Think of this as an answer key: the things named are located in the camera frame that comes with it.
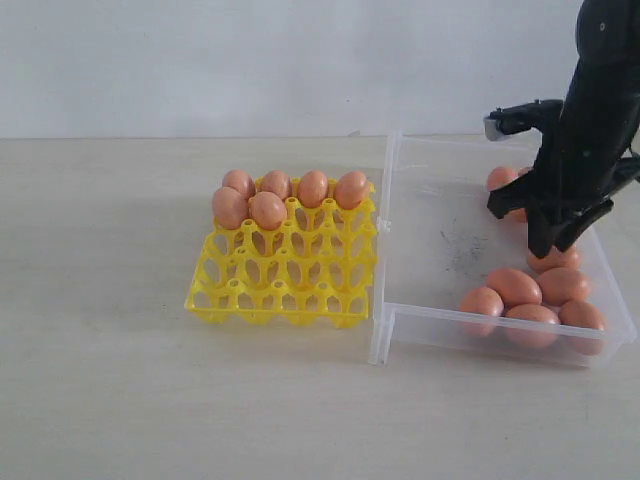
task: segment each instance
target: yellow egg tray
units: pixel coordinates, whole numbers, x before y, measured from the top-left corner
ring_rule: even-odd
[[[330,179],[329,197],[306,208],[296,198],[299,180],[292,179],[287,220],[277,230],[263,230],[251,219],[236,230],[214,221],[187,310],[208,322],[239,316],[258,325],[276,317],[293,325],[328,318],[338,328],[350,328],[369,317],[377,235],[373,185],[357,208],[344,210],[331,198],[336,180]]]

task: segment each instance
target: transparent container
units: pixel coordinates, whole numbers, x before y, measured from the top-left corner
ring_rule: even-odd
[[[579,366],[602,366],[636,338],[595,229],[577,246],[581,271],[592,280],[589,301],[607,318],[604,331],[458,312],[462,296],[485,284],[489,272],[526,264],[526,225],[497,220],[484,187],[498,165],[532,163],[531,148],[495,143],[436,141],[394,135],[387,145],[378,221],[374,332],[370,363],[386,363],[391,340]],[[497,324],[486,338],[465,333],[467,323]],[[549,347],[524,349],[507,333],[557,335]],[[598,346],[597,355],[580,347]]]

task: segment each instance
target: table surface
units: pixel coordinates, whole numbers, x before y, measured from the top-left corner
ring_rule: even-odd
[[[369,325],[183,310],[226,170],[375,177],[384,152],[383,138],[0,141],[0,478],[637,478],[635,345],[604,370],[409,344],[373,367]],[[634,318],[639,202],[629,187],[599,223]]]

